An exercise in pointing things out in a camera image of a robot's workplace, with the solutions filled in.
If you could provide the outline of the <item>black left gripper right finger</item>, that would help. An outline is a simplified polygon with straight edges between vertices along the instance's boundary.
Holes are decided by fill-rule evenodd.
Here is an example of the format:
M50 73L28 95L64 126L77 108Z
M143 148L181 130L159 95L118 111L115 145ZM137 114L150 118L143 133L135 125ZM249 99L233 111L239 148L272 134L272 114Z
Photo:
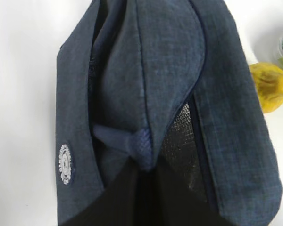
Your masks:
M219 226L221 218L186 187L164 157L155 167L151 226Z

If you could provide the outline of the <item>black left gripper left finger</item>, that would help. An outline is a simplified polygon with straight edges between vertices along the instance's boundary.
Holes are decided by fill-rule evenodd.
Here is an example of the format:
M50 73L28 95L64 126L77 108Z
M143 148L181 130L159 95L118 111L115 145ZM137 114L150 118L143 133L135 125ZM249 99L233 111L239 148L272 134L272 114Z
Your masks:
M115 180L91 205L64 226L149 226L150 181L128 160Z

